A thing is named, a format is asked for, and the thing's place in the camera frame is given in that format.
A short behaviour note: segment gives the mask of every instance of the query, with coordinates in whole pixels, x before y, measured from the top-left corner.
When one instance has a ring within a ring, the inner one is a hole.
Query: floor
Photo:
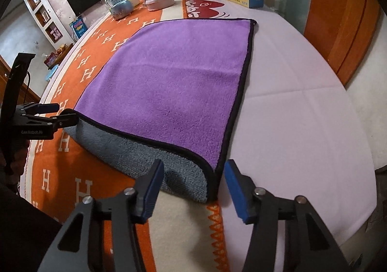
[[[0,21],[0,55],[9,66],[12,66],[19,52],[36,54],[28,71],[31,74],[30,88],[38,96],[43,94],[47,85],[45,77],[48,68],[43,63],[42,54],[50,54],[54,50],[24,3]]]
[[[382,13],[371,46],[347,87],[365,129],[375,169],[387,165],[387,16]]]

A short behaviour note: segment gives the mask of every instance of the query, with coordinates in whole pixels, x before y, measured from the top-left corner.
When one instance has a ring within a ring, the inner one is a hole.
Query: blue stool
[[[50,79],[52,78],[52,76],[54,75],[55,71],[59,68],[59,65],[55,65],[53,66],[53,68],[51,70],[48,71],[48,74],[45,78],[45,81],[50,81]]]

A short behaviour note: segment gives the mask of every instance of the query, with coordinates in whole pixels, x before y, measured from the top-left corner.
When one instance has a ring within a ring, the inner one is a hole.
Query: white mattress
[[[245,98],[229,158],[278,197],[306,196],[339,244],[376,207],[371,151],[351,101],[317,50],[279,15],[227,3],[258,22]],[[219,199],[232,272],[241,271],[252,225],[237,218],[224,180]],[[276,271],[282,271],[280,225]]]

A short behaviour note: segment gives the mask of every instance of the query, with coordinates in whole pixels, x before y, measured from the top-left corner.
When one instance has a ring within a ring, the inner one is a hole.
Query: wall shelf
[[[35,12],[35,16],[42,27],[47,25],[47,23],[51,20],[50,15],[48,14],[46,8],[43,5],[41,5]]]
[[[63,34],[58,30],[57,26],[55,23],[51,23],[46,29],[45,29],[47,35],[50,37],[50,39],[54,42],[57,43],[62,37]]]
[[[41,0],[27,0],[27,2],[30,5],[32,11],[34,11],[40,5]]]
[[[44,29],[46,29],[51,23],[53,23],[53,20],[50,19],[45,25],[44,25]]]

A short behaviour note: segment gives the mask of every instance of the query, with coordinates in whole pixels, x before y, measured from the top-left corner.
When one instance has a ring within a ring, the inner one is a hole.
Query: metal screw
[[[129,187],[126,188],[123,193],[125,194],[125,196],[132,196],[136,193],[136,189],[134,189],[133,187]]]
[[[92,201],[93,201],[92,196],[84,197],[82,200],[83,204],[90,204],[90,203],[92,203]]]
[[[308,202],[308,199],[305,198],[304,196],[297,196],[296,201],[299,204],[306,204]]]
[[[264,194],[266,194],[266,189],[262,187],[256,187],[254,189],[254,193],[256,196],[263,196]]]

